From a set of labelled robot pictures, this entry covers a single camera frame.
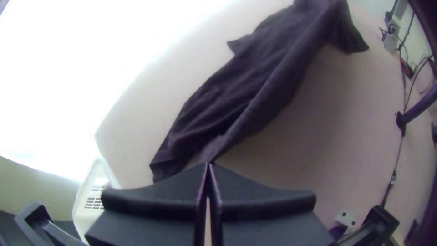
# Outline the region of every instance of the fabric fold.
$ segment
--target fabric fold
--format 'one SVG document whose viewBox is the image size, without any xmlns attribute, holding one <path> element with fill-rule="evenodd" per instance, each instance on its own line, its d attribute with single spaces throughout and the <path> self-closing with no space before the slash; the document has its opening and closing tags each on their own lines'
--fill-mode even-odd
<svg viewBox="0 0 437 246">
<path fill-rule="evenodd" d="M 150 164 L 153 181 L 179 172 L 196 154 L 214 162 L 261 131 L 292 101 L 306 68 L 328 43 L 347 54 L 369 48 L 346 0 L 296 0 L 252 34 L 228 42 L 233 59 L 185 102 Z"/>
</svg>

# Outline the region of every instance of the bright window light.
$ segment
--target bright window light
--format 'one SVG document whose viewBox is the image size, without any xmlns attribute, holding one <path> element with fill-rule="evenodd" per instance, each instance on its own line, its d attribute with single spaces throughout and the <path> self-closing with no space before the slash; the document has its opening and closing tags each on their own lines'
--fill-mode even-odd
<svg viewBox="0 0 437 246">
<path fill-rule="evenodd" d="M 0 155 L 83 180 L 100 154 L 94 133 L 123 91 L 230 1 L 10 0 L 0 15 Z"/>
</svg>

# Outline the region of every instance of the purple pole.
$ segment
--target purple pole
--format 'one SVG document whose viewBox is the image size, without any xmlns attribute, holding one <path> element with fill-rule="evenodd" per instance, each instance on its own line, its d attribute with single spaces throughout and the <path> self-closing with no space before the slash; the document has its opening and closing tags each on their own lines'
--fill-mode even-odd
<svg viewBox="0 0 437 246">
<path fill-rule="evenodd" d="M 437 84 L 432 87 L 432 89 L 410 110 L 402 114 L 397 112 L 396 124 L 402 131 L 402 136 L 405 136 L 405 130 L 407 124 L 414 120 L 417 116 L 423 113 L 426 109 L 431 106 L 435 101 L 437 101 Z"/>
</svg>

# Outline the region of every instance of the black rubber foot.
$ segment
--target black rubber foot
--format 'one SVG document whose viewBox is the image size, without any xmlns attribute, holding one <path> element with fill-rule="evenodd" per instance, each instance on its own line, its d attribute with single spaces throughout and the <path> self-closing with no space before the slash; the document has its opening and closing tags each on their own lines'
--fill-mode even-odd
<svg viewBox="0 0 437 246">
<path fill-rule="evenodd" d="M 402 136 L 405 136 L 405 131 L 407 130 L 407 125 L 405 123 L 403 123 L 402 121 L 402 113 L 401 112 L 397 112 L 396 114 L 396 125 L 399 127 L 399 129 L 402 132 Z"/>
</svg>

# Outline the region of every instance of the black foam pad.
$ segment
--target black foam pad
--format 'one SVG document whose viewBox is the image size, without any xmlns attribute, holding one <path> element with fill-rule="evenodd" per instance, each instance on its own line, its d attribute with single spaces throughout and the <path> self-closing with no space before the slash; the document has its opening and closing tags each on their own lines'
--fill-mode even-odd
<svg viewBox="0 0 437 246">
<path fill-rule="evenodd" d="M 309 190 L 270 188 L 210 164 L 214 246 L 331 245 L 335 241 L 312 212 Z"/>
</svg>

